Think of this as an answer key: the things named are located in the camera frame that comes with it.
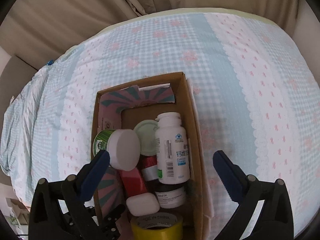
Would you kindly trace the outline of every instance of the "barcode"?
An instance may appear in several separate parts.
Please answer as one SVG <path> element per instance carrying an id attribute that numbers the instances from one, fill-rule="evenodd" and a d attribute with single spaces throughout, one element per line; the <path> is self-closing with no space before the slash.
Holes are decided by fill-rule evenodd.
<path id="1" fill-rule="evenodd" d="M 166 162 L 165 167 L 166 167 L 166 171 L 167 171 L 167 177 L 174 177 L 173 162 Z"/>
<path id="2" fill-rule="evenodd" d="M 160 139 L 156 138 L 156 153 L 160 153 Z"/>
<path id="3" fill-rule="evenodd" d="M 171 140 L 164 141 L 164 152 L 168 159 L 172 159 Z"/>

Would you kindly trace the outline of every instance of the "light blue checkered bedspread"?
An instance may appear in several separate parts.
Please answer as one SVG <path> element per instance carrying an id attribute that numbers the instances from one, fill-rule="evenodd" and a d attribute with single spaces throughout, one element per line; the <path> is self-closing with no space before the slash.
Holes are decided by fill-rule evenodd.
<path id="1" fill-rule="evenodd" d="M 17 196 L 30 206 L 40 178 L 65 179 L 90 161 L 97 91 L 178 71 L 199 114 L 215 213 L 209 239 L 236 208 L 212 166 L 217 149 L 247 174 L 283 178 L 301 231 L 320 205 L 319 87 L 283 30 L 230 14 L 136 21 L 44 66 L 4 116 L 0 164 Z"/>

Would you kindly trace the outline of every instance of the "screw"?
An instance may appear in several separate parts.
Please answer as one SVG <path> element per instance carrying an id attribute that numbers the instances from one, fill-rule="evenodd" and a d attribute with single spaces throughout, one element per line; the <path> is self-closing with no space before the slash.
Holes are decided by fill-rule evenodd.
<path id="1" fill-rule="evenodd" d="M 248 178 L 248 180 L 251 181 L 251 182 L 256 180 L 256 177 L 255 177 L 254 175 L 251 175 L 251 174 L 248 175 L 247 178 Z"/>
<path id="2" fill-rule="evenodd" d="M 38 183 L 39 183 L 39 184 L 44 184 L 44 183 L 45 183 L 45 178 L 39 179 Z"/>
<path id="3" fill-rule="evenodd" d="M 76 176 L 74 174 L 71 174 L 67 177 L 67 181 L 73 181 L 76 179 Z"/>
<path id="4" fill-rule="evenodd" d="M 283 179 L 277 179 L 277 182 L 278 182 L 279 185 L 283 185 L 284 184 Z"/>

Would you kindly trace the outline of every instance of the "cardboard box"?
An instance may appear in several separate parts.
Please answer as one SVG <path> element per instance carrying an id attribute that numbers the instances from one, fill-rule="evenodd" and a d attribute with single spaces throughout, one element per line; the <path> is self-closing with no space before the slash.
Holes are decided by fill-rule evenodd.
<path id="1" fill-rule="evenodd" d="M 202 189 L 202 171 L 201 171 L 201 156 L 199 150 L 199 131 L 196 127 L 195 115 L 192 108 L 192 101 L 188 91 L 188 84 L 184 73 L 170 73 L 154 77 L 148 77 L 125 84 L 121 84 L 115 87 L 111 87 L 97 93 L 95 108 L 93 113 L 93 124 L 92 124 L 92 143 L 97 135 L 98 130 L 98 112 L 100 97 L 108 92 L 121 90 L 133 85 L 138 85 L 139 87 L 147 87 L 159 84 L 170 83 L 172 91 L 175 96 L 175 103 L 162 103 L 149 106 L 136 107 L 131 109 L 126 109 L 121 113 L 121 126 L 122 129 L 133 129 L 139 122 L 146 119 L 155 119 L 158 114 L 165 112 L 178 112 L 181 114 L 182 126 L 186 129 L 187 136 L 189 138 L 189 159 L 190 159 L 190 172 L 191 178 L 189 184 L 191 185 L 191 206 L 193 210 L 193 226 L 191 232 L 194 231 L 195 236 L 192 236 L 190 229 L 186 228 L 184 230 L 184 239 L 202 239 L 203 233 L 203 189 Z M 102 220 L 101 210 L 99 206 L 99 201 L 97 198 L 97 192 L 94 195 L 95 207 L 98 220 Z M 185 219 L 188 219 L 188 215 L 182 214 Z"/>

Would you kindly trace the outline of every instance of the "white pill bottle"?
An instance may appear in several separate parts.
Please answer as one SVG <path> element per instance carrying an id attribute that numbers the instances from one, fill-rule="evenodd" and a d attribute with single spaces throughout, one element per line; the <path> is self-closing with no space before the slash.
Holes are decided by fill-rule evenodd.
<path id="1" fill-rule="evenodd" d="M 188 139 L 181 126 L 180 114 L 159 114 L 156 130 L 156 153 L 159 181 L 179 184 L 190 179 Z"/>

